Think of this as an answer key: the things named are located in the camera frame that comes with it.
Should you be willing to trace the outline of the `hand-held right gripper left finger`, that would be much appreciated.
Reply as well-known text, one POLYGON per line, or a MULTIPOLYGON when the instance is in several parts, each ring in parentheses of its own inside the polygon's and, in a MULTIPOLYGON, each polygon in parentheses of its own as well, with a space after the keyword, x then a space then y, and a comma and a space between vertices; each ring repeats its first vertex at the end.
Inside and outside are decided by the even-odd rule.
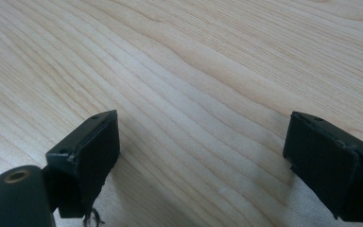
POLYGON ((45 154, 50 209, 62 218, 88 219, 119 155, 117 111, 86 119, 45 154))

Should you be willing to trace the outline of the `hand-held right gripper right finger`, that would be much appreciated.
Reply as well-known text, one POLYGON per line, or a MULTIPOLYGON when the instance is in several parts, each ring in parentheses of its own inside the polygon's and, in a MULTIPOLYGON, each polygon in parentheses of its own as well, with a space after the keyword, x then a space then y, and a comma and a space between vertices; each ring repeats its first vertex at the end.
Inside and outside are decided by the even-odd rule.
POLYGON ((363 141, 320 117, 294 112, 283 155, 335 218, 363 222, 363 141))

